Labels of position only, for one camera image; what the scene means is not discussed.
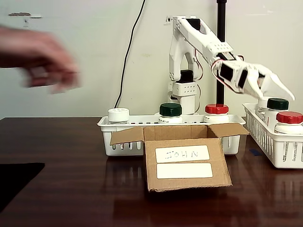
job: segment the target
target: box flap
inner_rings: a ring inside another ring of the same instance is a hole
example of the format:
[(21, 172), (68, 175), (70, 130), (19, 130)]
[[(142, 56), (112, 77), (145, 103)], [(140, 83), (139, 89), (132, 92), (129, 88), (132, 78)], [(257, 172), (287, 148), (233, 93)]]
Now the box flap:
[(239, 123), (212, 124), (209, 128), (217, 137), (248, 135), (250, 133)]
[(144, 141), (144, 132), (142, 127), (133, 127), (123, 131), (112, 133), (110, 145)]
[(207, 138), (206, 125), (149, 126), (144, 128), (144, 140), (187, 140)]

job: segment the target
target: white label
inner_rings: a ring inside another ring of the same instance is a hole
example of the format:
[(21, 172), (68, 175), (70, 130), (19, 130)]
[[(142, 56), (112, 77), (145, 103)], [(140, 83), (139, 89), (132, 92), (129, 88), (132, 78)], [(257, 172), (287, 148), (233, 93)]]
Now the white label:
[(283, 155), (283, 162), (286, 162), (286, 156), (288, 152), (288, 142), (284, 142), (284, 155)]
[(157, 163), (209, 160), (207, 145), (156, 148)]
[(294, 157), (293, 157), (293, 162), (297, 159), (297, 150), (298, 150), (298, 142), (294, 143)]
[(157, 164), (158, 179), (209, 178), (213, 177), (210, 163)]

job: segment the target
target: hand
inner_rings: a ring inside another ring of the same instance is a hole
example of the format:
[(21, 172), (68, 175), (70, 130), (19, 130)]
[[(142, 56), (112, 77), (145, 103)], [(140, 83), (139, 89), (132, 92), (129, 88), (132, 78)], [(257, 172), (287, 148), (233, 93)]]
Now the hand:
[(77, 66), (51, 35), (0, 27), (0, 68), (15, 67), (27, 72), (28, 87), (78, 85)]

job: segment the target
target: cardboard box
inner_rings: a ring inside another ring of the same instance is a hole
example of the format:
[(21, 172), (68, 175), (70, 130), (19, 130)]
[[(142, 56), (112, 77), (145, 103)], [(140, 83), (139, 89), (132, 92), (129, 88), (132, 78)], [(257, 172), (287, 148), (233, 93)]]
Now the cardboard box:
[(134, 127), (113, 132), (110, 145), (143, 142), (149, 192), (228, 187), (220, 138), (247, 134), (237, 123)]

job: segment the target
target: plastic basket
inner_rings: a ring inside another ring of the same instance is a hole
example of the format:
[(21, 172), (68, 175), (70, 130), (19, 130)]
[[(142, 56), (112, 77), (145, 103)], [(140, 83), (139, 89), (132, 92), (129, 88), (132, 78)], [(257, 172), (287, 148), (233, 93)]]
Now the plastic basket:
[[(245, 121), (236, 115), (228, 115), (230, 123), (245, 124)], [(111, 133), (130, 129), (135, 126), (155, 126), (155, 125), (209, 125), (204, 123), (204, 115), (183, 115), (183, 124), (163, 124), (158, 123), (159, 116), (157, 115), (133, 115), (129, 117), (128, 124), (109, 124), (108, 118), (103, 117), (97, 123), (103, 133), (105, 152), (107, 156), (139, 156), (143, 155), (142, 142), (132, 142), (126, 144), (118, 144), (110, 146)], [(235, 155), (239, 151), (240, 136), (223, 137), (221, 144), (226, 155)]]
[(255, 114), (256, 104), (243, 104), (246, 128), (276, 168), (303, 168), (303, 135), (278, 134)]

